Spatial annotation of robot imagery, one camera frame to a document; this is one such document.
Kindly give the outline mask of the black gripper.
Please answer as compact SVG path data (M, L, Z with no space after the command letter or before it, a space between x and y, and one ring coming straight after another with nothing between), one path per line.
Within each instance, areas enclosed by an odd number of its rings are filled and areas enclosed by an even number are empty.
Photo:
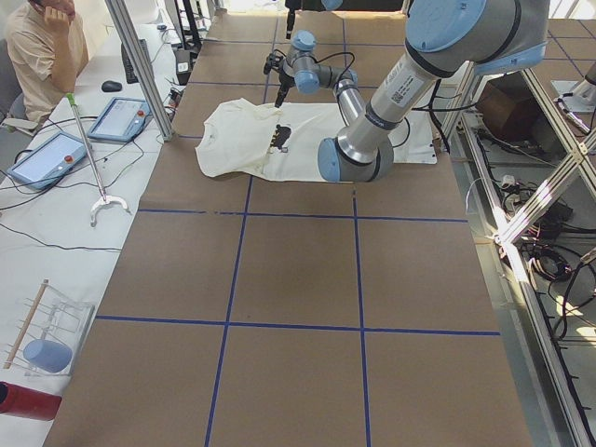
M293 87L293 77L289 75L283 68L278 69L278 80L280 87L275 101L275 107L280 108L286 99L286 96Z

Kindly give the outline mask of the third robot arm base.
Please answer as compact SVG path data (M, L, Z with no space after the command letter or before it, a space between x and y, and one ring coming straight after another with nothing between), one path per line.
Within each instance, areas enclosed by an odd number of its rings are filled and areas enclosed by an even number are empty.
M563 99L568 110L578 113L595 109L595 64L592 64L580 81L552 80L551 85Z

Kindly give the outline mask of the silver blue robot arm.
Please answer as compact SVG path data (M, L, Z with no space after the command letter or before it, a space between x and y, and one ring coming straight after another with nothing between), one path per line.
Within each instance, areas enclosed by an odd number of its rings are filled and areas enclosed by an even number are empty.
M547 1L416 1L405 26L405 52L368 102L347 68L316 61L315 36L298 32L287 55L270 53L264 72L281 86L275 105L290 90L332 89L346 125L318 147L318 171L327 182L371 182L393 163L389 134L425 93L467 61L479 75L523 70L540 63L547 45Z
M294 29L296 12L301 10L308 11L334 11L340 8L343 0L286 0L287 8L286 19L286 38L290 39Z

